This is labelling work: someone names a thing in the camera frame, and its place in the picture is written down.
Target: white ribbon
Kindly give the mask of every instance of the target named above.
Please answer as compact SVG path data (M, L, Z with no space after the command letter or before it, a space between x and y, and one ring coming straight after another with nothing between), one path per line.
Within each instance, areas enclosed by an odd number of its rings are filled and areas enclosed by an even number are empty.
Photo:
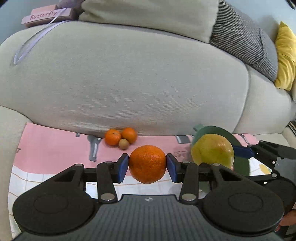
M57 13L56 17L50 21L47 25L45 25L41 30L39 30L37 33L35 33L33 36L31 36L17 51L15 54L15 57L13 59L13 63L16 65L18 64L30 51L31 49L35 46L35 44L45 35L47 34L50 30L54 29L55 27L59 26L62 23L69 22L69 20L62 21L59 23L56 23L52 26L49 27L49 25L58 17L62 14L63 11L65 11L67 8L60 9L60 11ZM18 58L20 51L25 47L25 45L34 37L36 37L41 31L46 29L43 33L41 33L30 45L29 47L23 52L23 54Z

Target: round black disc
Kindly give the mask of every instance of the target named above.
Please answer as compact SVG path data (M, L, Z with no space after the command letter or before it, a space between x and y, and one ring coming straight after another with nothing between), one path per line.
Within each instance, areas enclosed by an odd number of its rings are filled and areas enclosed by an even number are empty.
M208 193L203 211L222 229L240 235L260 235L276 228L284 207L273 192L239 181L227 182Z
M48 183L17 198L14 218L24 230L39 235L57 235L82 226L93 214L92 198L67 183Z

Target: white tiled pattern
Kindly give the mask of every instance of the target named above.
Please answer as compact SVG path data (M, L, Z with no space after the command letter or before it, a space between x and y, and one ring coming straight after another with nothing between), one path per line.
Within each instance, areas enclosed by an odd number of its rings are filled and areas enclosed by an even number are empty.
M262 163L260 163L255 158L251 158L250 162L250 175L265 175L261 168ZM12 174L9 184L9 193L8 193L8 210L10 216L10 226L12 236L15 237L20 233L20 230L14 220L12 213L12 205L16 198L24 193L25 191L30 190L31 188L37 186L43 181L53 177L54 174L34 174L27 173L19 168L13 166ZM142 195L160 195L160 194L175 194L178 198L182 184L173 183L170 179L170 175L166 172L164 176L157 182L152 184L142 184L135 180L132 176L126 176L123 183L114 184L115 190L118 196L118 200L121 199L122 194L142 194ZM86 184L86 192L93 198L98 198L97 185L96 182L88 182ZM203 191L200 190L200 198L203 198L206 195Z

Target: yellow pillow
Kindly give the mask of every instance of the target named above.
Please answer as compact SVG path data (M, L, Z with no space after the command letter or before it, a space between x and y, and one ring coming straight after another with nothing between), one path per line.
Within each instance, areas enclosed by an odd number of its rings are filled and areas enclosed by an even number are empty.
M276 37L278 74L274 82L277 88L291 90L296 74L296 36L283 22Z

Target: hand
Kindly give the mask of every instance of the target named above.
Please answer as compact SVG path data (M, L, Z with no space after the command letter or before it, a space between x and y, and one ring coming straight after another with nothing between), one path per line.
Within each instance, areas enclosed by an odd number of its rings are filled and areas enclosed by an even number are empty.
M281 219L276 231L278 231L281 226L291 226L294 224L296 224L296 210L291 210Z

